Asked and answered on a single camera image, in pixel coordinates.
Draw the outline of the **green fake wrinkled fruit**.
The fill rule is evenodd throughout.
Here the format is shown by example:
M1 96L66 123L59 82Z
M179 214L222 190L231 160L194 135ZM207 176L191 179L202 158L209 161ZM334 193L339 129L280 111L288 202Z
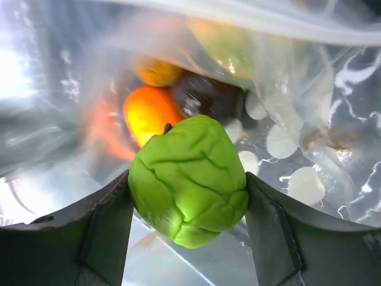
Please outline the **green fake wrinkled fruit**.
M188 249L232 229L248 209L238 152L222 125L205 115L153 136L133 159L128 186L140 216Z

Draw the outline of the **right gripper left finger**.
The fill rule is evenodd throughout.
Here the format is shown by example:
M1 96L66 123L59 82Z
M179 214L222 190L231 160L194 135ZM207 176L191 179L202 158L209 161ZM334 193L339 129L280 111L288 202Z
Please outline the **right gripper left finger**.
M1 285L121 285L133 215L124 172L29 224L1 228Z

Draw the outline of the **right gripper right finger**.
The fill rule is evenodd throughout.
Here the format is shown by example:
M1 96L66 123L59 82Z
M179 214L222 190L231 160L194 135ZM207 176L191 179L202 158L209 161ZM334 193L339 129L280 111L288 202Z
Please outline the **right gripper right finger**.
M246 173L259 285L380 285L380 228L309 207Z

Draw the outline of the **polka dot zip top bag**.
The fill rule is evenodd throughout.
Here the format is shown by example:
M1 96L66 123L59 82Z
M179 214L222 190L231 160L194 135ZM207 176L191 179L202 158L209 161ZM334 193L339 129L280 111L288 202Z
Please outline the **polka dot zip top bag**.
M380 13L2 1L2 285L379 285Z

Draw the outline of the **green fake grape bunch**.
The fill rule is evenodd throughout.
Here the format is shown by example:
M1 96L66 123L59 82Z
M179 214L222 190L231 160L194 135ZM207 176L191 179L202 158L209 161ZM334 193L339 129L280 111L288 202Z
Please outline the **green fake grape bunch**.
M199 46L193 69L241 87L292 80L310 59L311 44L300 39L199 17L186 24Z

